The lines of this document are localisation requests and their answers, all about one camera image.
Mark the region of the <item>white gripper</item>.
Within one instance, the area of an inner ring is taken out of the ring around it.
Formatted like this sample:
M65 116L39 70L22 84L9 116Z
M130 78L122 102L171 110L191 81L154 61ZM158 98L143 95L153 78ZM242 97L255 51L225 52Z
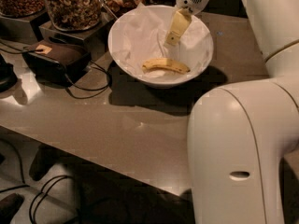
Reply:
M179 10L173 14L164 43L175 46L190 26L192 15L203 11L208 2L209 0L176 0Z

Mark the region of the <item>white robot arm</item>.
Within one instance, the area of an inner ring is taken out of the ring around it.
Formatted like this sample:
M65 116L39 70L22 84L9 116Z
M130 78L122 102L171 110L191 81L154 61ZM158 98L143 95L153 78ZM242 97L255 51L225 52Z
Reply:
M220 86L190 114L196 224L284 224L279 165L299 146L299 0L242 0L269 77Z

